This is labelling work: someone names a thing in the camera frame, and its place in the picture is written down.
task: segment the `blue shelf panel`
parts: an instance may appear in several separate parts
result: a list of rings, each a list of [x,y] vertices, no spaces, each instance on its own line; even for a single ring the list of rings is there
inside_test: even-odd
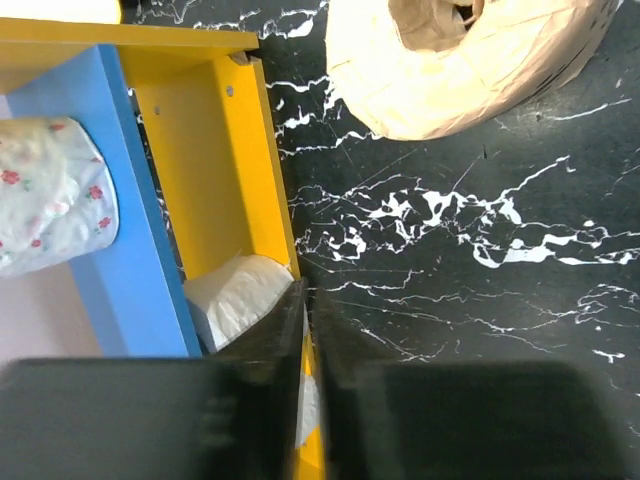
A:
[[[199,356],[116,48],[90,48],[7,99],[14,117],[79,121],[111,171],[118,237],[70,262],[105,355]]]

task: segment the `marble floor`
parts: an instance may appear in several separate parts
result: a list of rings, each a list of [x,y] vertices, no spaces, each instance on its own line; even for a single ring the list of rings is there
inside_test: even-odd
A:
[[[131,21],[258,32],[303,272],[345,321],[400,361],[575,362],[640,459],[640,4],[619,2],[566,87],[407,143],[333,91],[327,0],[151,0]]]

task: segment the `crumpled brown paper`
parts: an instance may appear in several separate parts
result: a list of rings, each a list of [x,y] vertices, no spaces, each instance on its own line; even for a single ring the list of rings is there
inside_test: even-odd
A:
[[[327,69],[351,113],[374,133],[443,137],[575,78],[617,4],[331,0]],[[473,7],[468,31],[456,5]]]

